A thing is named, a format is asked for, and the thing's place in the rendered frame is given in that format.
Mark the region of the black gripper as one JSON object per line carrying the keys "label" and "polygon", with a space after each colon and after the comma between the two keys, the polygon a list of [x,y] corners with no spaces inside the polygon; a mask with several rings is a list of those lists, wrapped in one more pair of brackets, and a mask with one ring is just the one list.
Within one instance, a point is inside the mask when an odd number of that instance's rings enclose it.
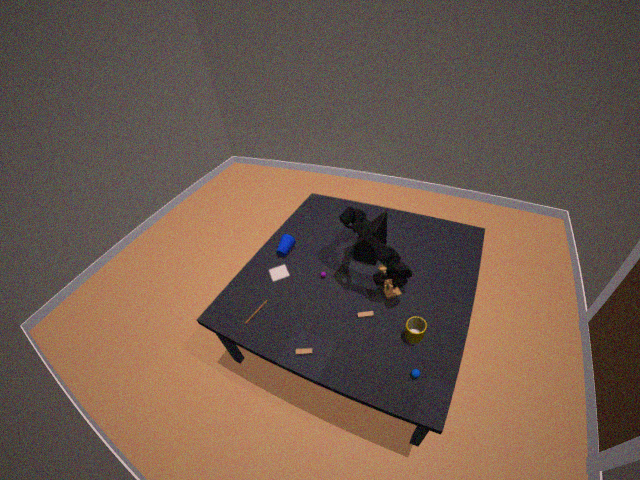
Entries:
{"label": "black gripper", "polygon": [[[408,267],[408,265],[407,265],[407,267]],[[410,270],[409,267],[408,267],[408,269]],[[384,290],[385,290],[385,281],[384,280],[390,279],[391,273],[394,272],[392,268],[390,270],[387,268],[386,271],[387,271],[386,275],[382,275],[381,272],[373,275],[373,279],[374,279],[376,285],[377,286],[381,286],[382,285]],[[411,270],[410,270],[410,274],[407,277],[407,279],[409,277],[412,277],[412,271]]]}

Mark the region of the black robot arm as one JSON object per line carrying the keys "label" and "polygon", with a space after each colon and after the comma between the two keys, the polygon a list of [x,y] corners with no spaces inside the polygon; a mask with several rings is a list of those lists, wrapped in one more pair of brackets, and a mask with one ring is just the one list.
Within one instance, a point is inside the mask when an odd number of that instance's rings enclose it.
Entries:
{"label": "black robot arm", "polygon": [[[374,222],[370,222],[367,218],[367,214],[361,209],[354,209],[348,207],[340,216],[340,221],[344,226],[357,232],[375,251],[377,259],[389,270],[392,268],[394,272],[391,273],[390,279],[394,288],[402,287],[407,284],[407,277],[410,274],[410,270],[404,264],[403,261],[399,261],[401,258],[393,247],[388,247],[386,244],[380,243],[369,230],[372,228]],[[352,225],[348,225],[349,223]],[[386,265],[386,264],[387,265]]]}

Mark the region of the yellow cup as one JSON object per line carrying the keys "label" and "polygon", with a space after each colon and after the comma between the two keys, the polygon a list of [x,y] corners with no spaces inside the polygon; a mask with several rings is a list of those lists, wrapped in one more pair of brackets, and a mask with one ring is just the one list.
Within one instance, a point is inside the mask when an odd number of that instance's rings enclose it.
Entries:
{"label": "yellow cup", "polygon": [[405,338],[411,344],[419,344],[426,330],[426,321],[421,317],[413,316],[408,319],[405,331]]}

